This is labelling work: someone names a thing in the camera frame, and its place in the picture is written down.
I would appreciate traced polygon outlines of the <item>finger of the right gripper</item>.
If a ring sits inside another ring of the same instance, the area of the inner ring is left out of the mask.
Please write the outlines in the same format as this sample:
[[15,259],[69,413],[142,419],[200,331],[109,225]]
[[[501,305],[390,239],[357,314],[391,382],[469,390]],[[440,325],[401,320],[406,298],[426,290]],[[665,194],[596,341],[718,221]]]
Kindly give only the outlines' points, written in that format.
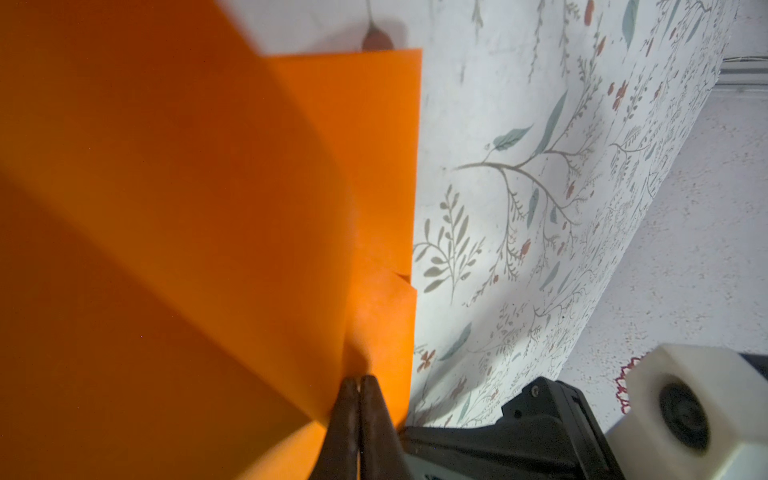
[[577,388],[538,377],[478,428],[407,427],[400,433],[415,479],[622,479]]

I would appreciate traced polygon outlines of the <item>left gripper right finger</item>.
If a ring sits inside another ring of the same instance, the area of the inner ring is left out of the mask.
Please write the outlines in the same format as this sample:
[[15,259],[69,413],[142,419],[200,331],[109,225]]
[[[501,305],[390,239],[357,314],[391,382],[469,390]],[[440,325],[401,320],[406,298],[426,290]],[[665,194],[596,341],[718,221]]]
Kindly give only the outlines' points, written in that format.
[[377,378],[360,380],[360,469],[365,480],[411,480],[398,433]]

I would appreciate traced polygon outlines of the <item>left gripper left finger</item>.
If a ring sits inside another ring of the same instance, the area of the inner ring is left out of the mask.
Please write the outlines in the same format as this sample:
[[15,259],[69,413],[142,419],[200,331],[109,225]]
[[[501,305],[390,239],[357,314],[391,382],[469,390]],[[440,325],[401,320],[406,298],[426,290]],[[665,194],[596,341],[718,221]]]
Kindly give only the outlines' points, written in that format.
[[358,476],[360,392],[345,378],[333,405],[326,434],[309,480],[355,480]]

